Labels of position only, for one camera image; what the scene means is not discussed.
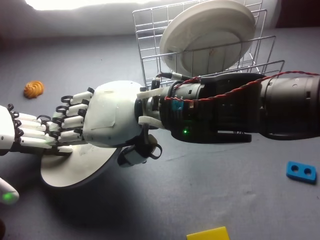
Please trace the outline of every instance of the robotic hand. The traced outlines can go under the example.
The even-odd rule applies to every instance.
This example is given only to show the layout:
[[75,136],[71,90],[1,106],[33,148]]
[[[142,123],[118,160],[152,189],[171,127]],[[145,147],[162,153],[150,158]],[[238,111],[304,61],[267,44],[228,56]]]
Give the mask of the robotic hand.
[[[0,154],[40,149],[69,155],[72,145],[89,143],[124,148],[117,162],[131,167],[160,157],[162,148],[148,133],[152,129],[166,129],[177,140],[199,144],[250,142],[251,135],[245,133],[275,140],[319,136],[320,77],[285,73],[313,76],[224,73],[190,78],[160,73],[149,91],[136,82],[114,81],[63,96],[52,118],[0,106]],[[176,82],[160,88],[160,78]]]

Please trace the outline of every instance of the dish rack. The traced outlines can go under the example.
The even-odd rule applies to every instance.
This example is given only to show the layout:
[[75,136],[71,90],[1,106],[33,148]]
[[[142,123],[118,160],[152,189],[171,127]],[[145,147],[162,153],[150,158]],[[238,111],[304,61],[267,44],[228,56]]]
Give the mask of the dish rack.
[[[142,68],[142,76],[147,88],[151,86],[152,80],[158,73],[179,71],[179,69],[177,69],[177,58],[183,53],[191,52],[191,58],[193,58],[193,53],[196,51],[207,50],[208,54],[210,54],[210,52],[215,49],[231,45],[241,44],[242,47],[242,44],[246,42],[251,42],[249,50],[243,55],[243,57],[239,57],[239,60],[233,66],[227,69],[222,67],[220,72],[206,74],[203,76],[214,76],[220,73],[230,72],[271,74],[282,71],[285,64],[284,60],[270,62],[276,36],[263,36],[267,17],[267,10],[262,9],[263,0],[260,0],[259,2],[255,2],[257,0],[251,0],[250,2],[249,0],[244,0],[243,3],[247,8],[249,8],[255,19],[256,33],[254,39],[189,51],[160,54],[160,39],[172,20],[186,9],[205,1],[209,0],[191,0],[187,2],[136,10],[132,13]],[[168,68],[162,60],[162,56],[168,55],[171,55],[172,58],[175,59],[175,69]],[[192,59],[191,75],[192,77],[195,77],[193,75]],[[160,81],[161,87],[168,86],[174,82],[174,80],[171,79],[161,79]]]

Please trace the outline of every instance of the table surface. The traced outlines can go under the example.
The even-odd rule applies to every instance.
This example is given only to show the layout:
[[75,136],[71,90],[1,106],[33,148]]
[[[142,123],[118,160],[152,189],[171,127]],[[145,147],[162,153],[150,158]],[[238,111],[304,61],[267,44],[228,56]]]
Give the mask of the table surface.
[[[283,70],[320,72],[320,28],[274,29],[271,59]],[[47,39],[0,54],[0,105],[51,115],[60,97],[116,80],[142,81],[134,36]],[[27,100],[25,83],[45,92]],[[0,176],[20,193],[0,206],[4,239],[184,240],[187,234],[226,226],[231,240],[301,240],[320,235],[320,187],[286,177],[288,161],[320,170],[320,138],[274,141],[254,134],[246,144],[191,144],[168,131],[152,134],[163,155],[121,169],[114,163],[71,190],[46,186],[40,159],[8,153]]]

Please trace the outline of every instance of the orange pastry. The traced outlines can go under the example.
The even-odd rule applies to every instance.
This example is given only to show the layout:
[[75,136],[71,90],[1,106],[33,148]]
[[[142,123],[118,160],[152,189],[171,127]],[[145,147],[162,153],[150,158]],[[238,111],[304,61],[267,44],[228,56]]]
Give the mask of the orange pastry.
[[44,93],[45,86],[40,81],[30,81],[24,87],[24,96],[33,99]]

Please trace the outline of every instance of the green led light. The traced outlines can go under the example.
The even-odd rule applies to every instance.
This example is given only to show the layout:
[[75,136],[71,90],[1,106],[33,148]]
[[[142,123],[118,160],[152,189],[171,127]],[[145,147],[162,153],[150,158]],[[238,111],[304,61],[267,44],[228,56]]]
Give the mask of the green led light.
[[2,195],[2,199],[6,202],[10,202],[15,199],[15,196],[11,192],[7,192]]

